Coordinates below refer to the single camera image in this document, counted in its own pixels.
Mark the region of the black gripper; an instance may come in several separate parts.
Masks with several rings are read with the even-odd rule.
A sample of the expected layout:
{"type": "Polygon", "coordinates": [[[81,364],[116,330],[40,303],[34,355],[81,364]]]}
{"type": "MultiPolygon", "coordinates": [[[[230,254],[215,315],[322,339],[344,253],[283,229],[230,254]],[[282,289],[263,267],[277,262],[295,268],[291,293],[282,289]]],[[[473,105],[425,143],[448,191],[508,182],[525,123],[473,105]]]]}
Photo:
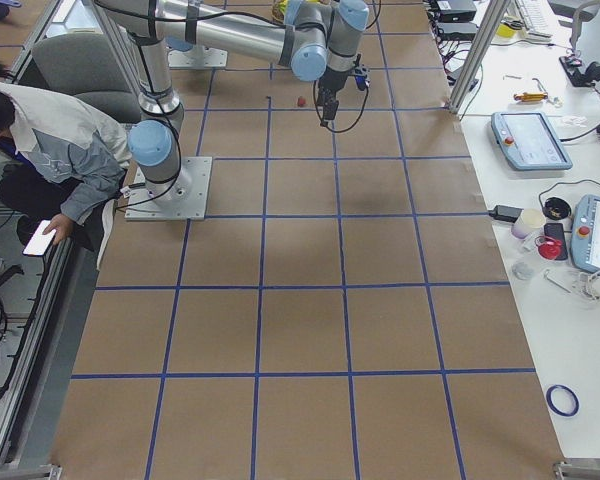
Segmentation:
{"type": "Polygon", "coordinates": [[[361,63],[361,55],[330,54],[325,73],[318,80],[314,99],[316,107],[323,107],[323,127],[328,127],[335,119],[339,107],[337,93],[345,87],[350,77],[354,78],[359,91],[369,89],[368,69],[361,63]]]}

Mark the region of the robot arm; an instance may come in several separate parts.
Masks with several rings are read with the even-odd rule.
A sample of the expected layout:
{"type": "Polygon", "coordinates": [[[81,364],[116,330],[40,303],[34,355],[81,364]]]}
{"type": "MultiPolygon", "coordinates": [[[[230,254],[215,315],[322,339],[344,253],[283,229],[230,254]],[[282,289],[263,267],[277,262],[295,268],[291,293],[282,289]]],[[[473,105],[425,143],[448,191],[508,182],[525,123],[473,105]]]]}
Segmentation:
{"type": "Polygon", "coordinates": [[[280,25],[201,1],[96,5],[126,31],[139,88],[142,117],[129,131],[128,146],[141,178],[122,208],[128,220],[201,220],[206,213],[212,160],[181,152],[184,106],[172,84],[168,41],[289,68],[297,79],[314,84],[314,106],[322,127],[334,120],[337,94],[348,79],[354,79],[359,90],[369,90],[358,52],[369,16],[363,1],[290,1],[280,25]]]}

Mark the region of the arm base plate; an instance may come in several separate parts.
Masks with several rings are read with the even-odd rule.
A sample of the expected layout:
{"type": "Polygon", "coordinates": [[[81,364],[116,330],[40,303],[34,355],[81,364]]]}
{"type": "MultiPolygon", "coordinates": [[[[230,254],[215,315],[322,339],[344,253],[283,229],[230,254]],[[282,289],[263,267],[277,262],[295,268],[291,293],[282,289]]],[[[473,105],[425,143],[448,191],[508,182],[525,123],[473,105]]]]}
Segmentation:
{"type": "Polygon", "coordinates": [[[212,172],[211,157],[183,157],[179,175],[165,183],[145,179],[138,166],[132,189],[124,209],[128,221],[203,220],[212,172]]]}
{"type": "Polygon", "coordinates": [[[224,69],[228,60],[228,53],[224,50],[194,45],[186,51],[170,48],[168,61],[174,70],[207,70],[224,69]]]}

